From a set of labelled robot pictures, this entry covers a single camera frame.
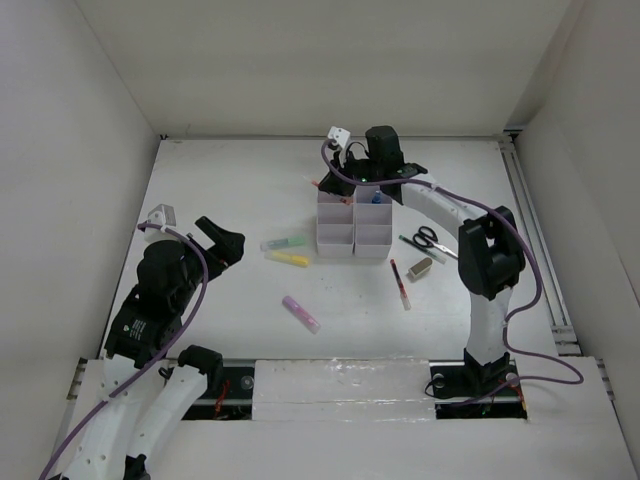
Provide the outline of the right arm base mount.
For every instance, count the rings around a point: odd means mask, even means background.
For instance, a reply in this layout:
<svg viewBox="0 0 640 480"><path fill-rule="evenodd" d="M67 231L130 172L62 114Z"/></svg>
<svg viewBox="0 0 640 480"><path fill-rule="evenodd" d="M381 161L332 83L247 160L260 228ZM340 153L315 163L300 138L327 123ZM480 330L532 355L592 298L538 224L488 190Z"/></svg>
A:
<svg viewBox="0 0 640 480"><path fill-rule="evenodd" d="M517 373L511 360L504 372L480 382L462 360L430 361L424 393L434 400L437 420L526 420L521 387L507 385L507 378Z"/></svg>

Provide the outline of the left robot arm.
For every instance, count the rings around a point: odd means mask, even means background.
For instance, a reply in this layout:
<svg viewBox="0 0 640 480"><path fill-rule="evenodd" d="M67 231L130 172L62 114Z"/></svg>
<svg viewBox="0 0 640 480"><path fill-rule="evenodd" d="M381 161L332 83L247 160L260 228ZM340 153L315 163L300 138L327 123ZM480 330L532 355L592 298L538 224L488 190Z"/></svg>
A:
<svg viewBox="0 0 640 480"><path fill-rule="evenodd" d="M208 217L196 223L201 246L152 214L138 224L150 239L137 282L111 323L97 403L52 454L43 479L148 479L189 408L222 387L223 357L191 345L177 364L168 351L200 309L210 281L244 255L245 237Z"/></svg>

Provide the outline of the red gel pen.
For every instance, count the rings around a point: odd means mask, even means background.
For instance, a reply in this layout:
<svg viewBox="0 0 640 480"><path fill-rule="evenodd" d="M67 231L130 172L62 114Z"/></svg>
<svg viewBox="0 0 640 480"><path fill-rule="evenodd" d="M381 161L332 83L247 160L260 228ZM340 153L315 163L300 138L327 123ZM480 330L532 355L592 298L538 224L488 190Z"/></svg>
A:
<svg viewBox="0 0 640 480"><path fill-rule="evenodd" d="M403 283L403 281L401 279L401 276L400 276L396 261L394 259L390 260L390 266L391 266L391 269L392 269L396 284L397 284L398 289L399 289L399 295L400 295L401 302L403 304L403 308L404 308L405 311L410 311L411 310L410 300L409 300L406 288L404 286L404 283Z"/></svg>

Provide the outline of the blue-capped glue bottle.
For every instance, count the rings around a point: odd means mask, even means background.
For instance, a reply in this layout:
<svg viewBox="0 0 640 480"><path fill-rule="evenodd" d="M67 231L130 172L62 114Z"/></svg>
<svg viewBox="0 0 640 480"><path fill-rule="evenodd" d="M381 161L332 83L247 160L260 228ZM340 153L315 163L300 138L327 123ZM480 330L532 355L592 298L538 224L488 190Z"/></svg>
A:
<svg viewBox="0 0 640 480"><path fill-rule="evenodd" d="M371 203L374 205L380 205L382 203L382 193L380 190L376 190L372 196Z"/></svg>

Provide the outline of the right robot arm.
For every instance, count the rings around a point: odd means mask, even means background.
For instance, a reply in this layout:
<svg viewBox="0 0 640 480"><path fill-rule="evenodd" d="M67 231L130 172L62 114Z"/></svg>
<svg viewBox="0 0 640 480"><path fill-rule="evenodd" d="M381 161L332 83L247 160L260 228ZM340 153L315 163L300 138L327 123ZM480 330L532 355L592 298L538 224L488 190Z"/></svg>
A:
<svg viewBox="0 0 640 480"><path fill-rule="evenodd" d="M391 126L372 127L366 132L363 159L348 151L350 137L343 128L329 129L321 147L329 173L320 182L320 190L350 196L358 186L378 186L393 201L423 214L454 236L458 274L471 299L462 381L471 392L486 393L507 369L509 353L503 330L512 290L525 267L512 212L505 207L482 207L446 193L425 167L405 161Z"/></svg>

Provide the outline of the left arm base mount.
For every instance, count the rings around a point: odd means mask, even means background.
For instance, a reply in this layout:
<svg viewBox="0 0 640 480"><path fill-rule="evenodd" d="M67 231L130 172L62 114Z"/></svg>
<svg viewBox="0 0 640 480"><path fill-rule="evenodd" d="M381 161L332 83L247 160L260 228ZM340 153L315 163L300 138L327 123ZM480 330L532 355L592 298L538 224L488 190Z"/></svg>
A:
<svg viewBox="0 0 640 480"><path fill-rule="evenodd" d="M169 359L166 366L158 368L165 386L179 366L203 367L207 379L204 393L186 411L184 420L252 419L254 360L224 360L219 352L191 345L176 359Z"/></svg>

